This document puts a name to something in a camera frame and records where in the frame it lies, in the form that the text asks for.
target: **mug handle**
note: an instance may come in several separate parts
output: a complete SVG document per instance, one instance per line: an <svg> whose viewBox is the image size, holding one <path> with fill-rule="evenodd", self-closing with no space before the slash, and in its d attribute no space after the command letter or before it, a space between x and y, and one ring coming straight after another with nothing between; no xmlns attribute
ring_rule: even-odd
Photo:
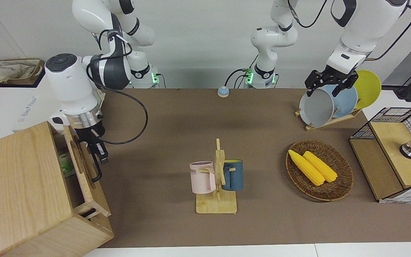
<svg viewBox="0 0 411 257"><path fill-rule="evenodd" d="M207 190L212 190L212 184L215 184L215 173L213 168L199 169L199 172L209 173L209 185L207 186Z"/></svg>
<svg viewBox="0 0 411 257"><path fill-rule="evenodd" d="M231 176L231 171L235 171L235 168L229 168L229 188L233 188L233 177Z"/></svg>

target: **white wall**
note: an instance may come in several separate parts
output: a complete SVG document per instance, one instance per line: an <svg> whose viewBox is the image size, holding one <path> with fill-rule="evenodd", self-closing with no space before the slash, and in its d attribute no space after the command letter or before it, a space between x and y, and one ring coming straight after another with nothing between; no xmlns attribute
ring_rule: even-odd
<svg viewBox="0 0 411 257"><path fill-rule="evenodd" d="M311 70L323 70L343 29L329 14L332 1L312 28L299 29L297 44L277 49L279 86L303 87ZM0 59L7 57L49 57L71 52L99 53L89 32L71 13L71 0L0 0ZM310 23L321 0L299 1L301 21ZM136 14L157 33L155 45L147 47L150 62L164 73L170 87L217 87L235 69L248 67L256 49L251 31L272 25L271 0L137 0ZM383 52L411 19L408 11L381 41L375 55ZM411 29L369 69L385 80L411 51Z"/></svg>

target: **blue plate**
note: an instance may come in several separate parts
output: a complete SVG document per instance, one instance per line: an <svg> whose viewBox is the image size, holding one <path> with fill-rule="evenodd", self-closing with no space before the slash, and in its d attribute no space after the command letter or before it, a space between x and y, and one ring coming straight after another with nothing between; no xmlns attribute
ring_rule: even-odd
<svg viewBox="0 0 411 257"><path fill-rule="evenodd" d="M350 89L342 90L336 97L333 91L337 85L325 85L321 87L326 91L334 101L334 108L339 110L333 115L334 118L341 118L350 114L357 104L357 91L354 86Z"/></svg>

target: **brown table mat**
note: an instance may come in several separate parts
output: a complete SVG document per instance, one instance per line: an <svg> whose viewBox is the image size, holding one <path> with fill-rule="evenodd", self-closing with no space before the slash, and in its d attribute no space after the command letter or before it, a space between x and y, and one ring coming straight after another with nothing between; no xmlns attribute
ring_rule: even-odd
<svg viewBox="0 0 411 257"><path fill-rule="evenodd" d="M101 184L115 238L103 247L177 247L411 241L411 205L377 203L349 145L365 124L355 119L306 132L294 112L305 90L125 90L149 112L145 133L127 145L109 145ZM132 138L143 110L109 93L103 105L107 140ZM215 138L228 159L243 159L245 188L236 215L199 215L189 163L213 161ZM342 200L317 203L292 188L285 157L303 139L329 143L354 172Z"/></svg>

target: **corn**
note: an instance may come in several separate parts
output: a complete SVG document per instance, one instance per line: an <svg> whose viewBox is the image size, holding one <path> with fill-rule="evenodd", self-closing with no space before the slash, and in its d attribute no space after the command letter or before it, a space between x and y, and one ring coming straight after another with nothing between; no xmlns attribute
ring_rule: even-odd
<svg viewBox="0 0 411 257"><path fill-rule="evenodd" d="M303 157L323 175L326 181L333 182L337 179L337 173L313 153L306 151Z"/></svg>
<svg viewBox="0 0 411 257"><path fill-rule="evenodd" d="M299 153L293 150L288 150L291 159L295 165L302 171L302 173L315 185L320 186L324 183L324 177L321 175L312 164L304 159Z"/></svg>

